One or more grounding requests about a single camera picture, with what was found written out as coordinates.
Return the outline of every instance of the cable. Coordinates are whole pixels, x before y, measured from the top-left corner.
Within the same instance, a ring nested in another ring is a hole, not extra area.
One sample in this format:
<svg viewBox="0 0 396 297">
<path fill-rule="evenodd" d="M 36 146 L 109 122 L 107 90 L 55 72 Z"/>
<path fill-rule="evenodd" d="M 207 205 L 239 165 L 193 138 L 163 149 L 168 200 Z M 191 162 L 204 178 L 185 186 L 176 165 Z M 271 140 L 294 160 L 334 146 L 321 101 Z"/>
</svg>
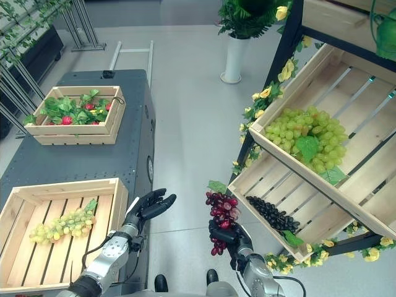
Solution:
<svg viewBox="0 0 396 297">
<path fill-rule="evenodd" d="M 294 277 L 277 277 L 277 276 L 273 276 L 273 278 L 276 279 L 276 280 L 294 280 L 295 282 L 299 283 L 299 285 L 303 289 L 303 296 L 304 297 L 307 296 L 307 292 L 305 290 L 305 286 L 297 278 L 294 278 Z"/>
<path fill-rule="evenodd" d="M 122 285 L 123 283 L 126 283 L 126 282 L 133 276 L 133 274 L 135 273 L 138 263 L 139 263 L 139 253 L 137 254 L 137 259 L 136 259 L 135 268 L 134 268 L 134 270 L 132 271 L 132 273 L 130 274 L 130 276 L 128 276 L 128 277 L 125 279 L 125 281 L 123 281 L 123 282 L 112 283 L 112 284 L 110 285 L 110 288 L 111 288 L 111 287 L 114 287 L 114 286 Z"/>
</svg>

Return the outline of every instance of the black shoe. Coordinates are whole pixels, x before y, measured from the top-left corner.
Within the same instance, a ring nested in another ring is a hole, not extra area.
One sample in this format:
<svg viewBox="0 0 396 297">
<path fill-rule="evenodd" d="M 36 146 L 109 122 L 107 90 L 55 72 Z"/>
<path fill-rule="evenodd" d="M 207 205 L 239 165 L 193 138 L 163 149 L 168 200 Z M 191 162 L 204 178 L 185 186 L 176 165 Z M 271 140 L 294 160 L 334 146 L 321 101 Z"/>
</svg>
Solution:
<svg viewBox="0 0 396 297">
<path fill-rule="evenodd" d="M 218 282 L 218 275 L 216 270 L 209 269 L 206 273 L 206 285 L 209 286 L 209 284 L 213 282 Z"/>
<path fill-rule="evenodd" d="M 168 283 L 163 274 L 158 274 L 154 280 L 154 288 L 156 292 L 168 292 Z"/>
</svg>

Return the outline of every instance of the black metal frame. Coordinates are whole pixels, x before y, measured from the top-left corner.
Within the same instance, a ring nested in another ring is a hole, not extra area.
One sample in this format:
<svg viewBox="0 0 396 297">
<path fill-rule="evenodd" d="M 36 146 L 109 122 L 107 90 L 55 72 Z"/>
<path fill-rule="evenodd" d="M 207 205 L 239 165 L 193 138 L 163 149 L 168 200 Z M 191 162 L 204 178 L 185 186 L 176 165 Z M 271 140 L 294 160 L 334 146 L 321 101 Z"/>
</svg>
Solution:
<svg viewBox="0 0 396 297">
<path fill-rule="evenodd" d="M 340 40 L 338 38 L 303 26 L 303 3 L 303 0 L 293 1 L 290 15 L 288 16 L 282 38 L 279 42 L 277 52 L 275 53 L 275 57 L 273 59 L 263 89 L 265 89 L 265 87 L 268 86 L 272 80 L 277 79 L 278 73 L 282 71 L 282 68 L 286 64 L 287 60 L 294 54 L 295 48 L 301 41 L 303 35 L 307 35 L 317 40 L 323 41 L 332 46 L 340 48 L 341 50 L 353 53 L 361 58 L 364 58 L 386 69 L 396 72 L 396 62 L 394 61 L 381 58 L 375 53 L 368 51 L 364 48 L 360 48 L 359 46 L 356 46 L 349 42 Z M 244 165 L 254 143 L 254 139 L 248 131 L 238 155 L 238 164 Z M 232 182 L 235 177 L 236 175 L 232 174 L 230 182 Z M 371 248 L 379 244 L 381 237 L 381 235 L 377 235 L 370 231 L 363 235 L 341 240 L 334 247 L 329 247 L 326 250 L 329 252 L 330 256 L 334 256 L 338 254 L 344 254 L 346 252 Z"/>
</svg>

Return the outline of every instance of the white vase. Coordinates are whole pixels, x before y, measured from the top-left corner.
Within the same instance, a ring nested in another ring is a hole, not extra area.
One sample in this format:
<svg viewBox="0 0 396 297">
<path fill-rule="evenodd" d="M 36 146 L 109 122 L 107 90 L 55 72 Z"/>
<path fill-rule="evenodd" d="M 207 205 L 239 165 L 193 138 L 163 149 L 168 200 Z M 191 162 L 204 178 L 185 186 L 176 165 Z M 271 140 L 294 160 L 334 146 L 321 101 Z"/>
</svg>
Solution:
<svg viewBox="0 0 396 297">
<path fill-rule="evenodd" d="M 249 39 L 237 39 L 230 35 L 228 40 L 227 62 L 225 72 L 220 79 L 227 84 L 237 84 L 241 81 L 241 67 Z"/>
</svg>

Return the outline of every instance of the potted plant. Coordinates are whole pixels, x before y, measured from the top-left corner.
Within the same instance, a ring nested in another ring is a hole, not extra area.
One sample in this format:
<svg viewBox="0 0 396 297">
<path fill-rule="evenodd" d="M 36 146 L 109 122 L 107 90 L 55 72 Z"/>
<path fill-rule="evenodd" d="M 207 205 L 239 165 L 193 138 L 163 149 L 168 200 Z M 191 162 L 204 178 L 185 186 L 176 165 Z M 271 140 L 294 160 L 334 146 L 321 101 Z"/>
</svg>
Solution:
<svg viewBox="0 0 396 297">
<path fill-rule="evenodd" d="M 219 34 L 229 32 L 223 82 L 241 81 L 243 56 L 251 38 L 263 35 L 275 20 L 286 17 L 288 0 L 224 0 L 218 14 L 222 18 Z"/>
</svg>

